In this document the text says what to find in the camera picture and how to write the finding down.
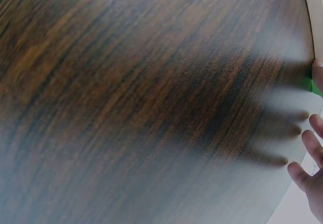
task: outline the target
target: dark wood surface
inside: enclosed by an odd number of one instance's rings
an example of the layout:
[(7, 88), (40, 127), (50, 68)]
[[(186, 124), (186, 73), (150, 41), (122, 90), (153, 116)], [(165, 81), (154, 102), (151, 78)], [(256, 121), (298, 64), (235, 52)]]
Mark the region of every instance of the dark wood surface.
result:
[(1, 223), (266, 223), (312, 60), (305, 0), (0, 0)]

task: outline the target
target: hand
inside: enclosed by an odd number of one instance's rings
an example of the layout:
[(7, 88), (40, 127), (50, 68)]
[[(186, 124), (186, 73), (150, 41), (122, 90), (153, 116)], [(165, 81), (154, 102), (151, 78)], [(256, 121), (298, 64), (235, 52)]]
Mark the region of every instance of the hand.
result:
[[(323, 92), (323, 63), (313, 63), (312, 76), (315, 84)], [(318, 115), (312, 115), (309, 122), (315, 132), (323, 138), (323, 119)], [(306, 193), (312, 213), (323, 224), (323, 148), (310, 130), (302, 134), (302, 141), (320, 170), (311, 177), (298, 163), (293, 162), (288, 166), (288, 172), (297, 186)]]

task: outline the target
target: wooden table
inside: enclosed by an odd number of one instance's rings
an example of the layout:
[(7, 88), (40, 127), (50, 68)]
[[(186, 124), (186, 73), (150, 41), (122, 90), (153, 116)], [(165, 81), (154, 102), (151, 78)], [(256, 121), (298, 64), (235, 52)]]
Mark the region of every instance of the wooden table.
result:
[(305, 0), (0, 0), (2, 223), (266, 223), (312, 60)]

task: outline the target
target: white surface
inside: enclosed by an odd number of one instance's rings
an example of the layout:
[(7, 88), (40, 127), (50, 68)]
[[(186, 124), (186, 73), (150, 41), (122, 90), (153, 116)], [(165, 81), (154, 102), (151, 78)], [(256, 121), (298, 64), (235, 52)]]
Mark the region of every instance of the white surface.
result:
[(323, 60), (323, 0), (306, 0), (312, 26), (315, 58)]
[[(301, 166), (310, 175), (314, 175), (318, 171), (318, 166), (312, 157), (306, 153)], [(267, 224), (320, 224), (311, 213), (306, 195), (292, 182), (285, 196), (277, 209), (267, 222)]]

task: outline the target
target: finger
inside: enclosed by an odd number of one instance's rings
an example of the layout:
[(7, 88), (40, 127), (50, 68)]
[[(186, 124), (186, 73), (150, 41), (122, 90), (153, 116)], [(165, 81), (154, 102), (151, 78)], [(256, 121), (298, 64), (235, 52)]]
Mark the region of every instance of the finger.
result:
[(319, 137), (323, 138), (323, 119), (319, 115), (314, 114), (309, 118), (309, 123)]
[(323, 62), (314, 61), (312, 64), (312, 78), (315, 85), (323, 92)]
[(306, 147), (308, 153), (312, 156), (319, 167), (323, 166), (323, 148), (315, 137), (314, 133), (310, 130), (306, 130), (302, 134), (302, 141)]
[(288, 173), (295, 184), (304, 192), (312, 185), (312, 177), (296, 162), (288, 165)]

